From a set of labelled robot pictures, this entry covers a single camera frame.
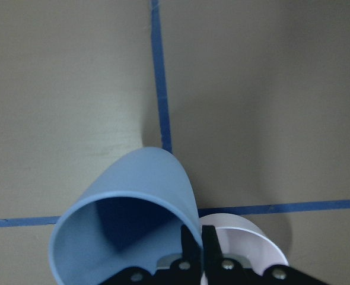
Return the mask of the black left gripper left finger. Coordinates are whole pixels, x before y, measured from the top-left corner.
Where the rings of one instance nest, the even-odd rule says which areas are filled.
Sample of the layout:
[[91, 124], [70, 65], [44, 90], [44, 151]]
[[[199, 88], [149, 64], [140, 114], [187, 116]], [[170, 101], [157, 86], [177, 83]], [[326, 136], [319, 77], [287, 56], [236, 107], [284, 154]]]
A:
[[182, 252], [179, 257], [167, 258], [169, 265], [158, 267], [151, 274], [142, 267], [127, 267], [102, 281], [102, 284], [200, 284], [202, 279], [201, 247], [190, 230], [183, 225], [180, 228]]

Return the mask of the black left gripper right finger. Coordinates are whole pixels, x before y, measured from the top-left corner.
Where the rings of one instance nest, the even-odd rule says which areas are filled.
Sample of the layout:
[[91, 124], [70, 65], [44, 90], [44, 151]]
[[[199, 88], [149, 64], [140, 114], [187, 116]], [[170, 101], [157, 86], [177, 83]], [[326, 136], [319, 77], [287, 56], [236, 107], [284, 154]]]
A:
[[237, 258], [222, 253], [214, 226], [202, 226], [203, 265], [208, 284], [318, 284], [325, 282], [293, 267], [275, 264], [257, 274]]

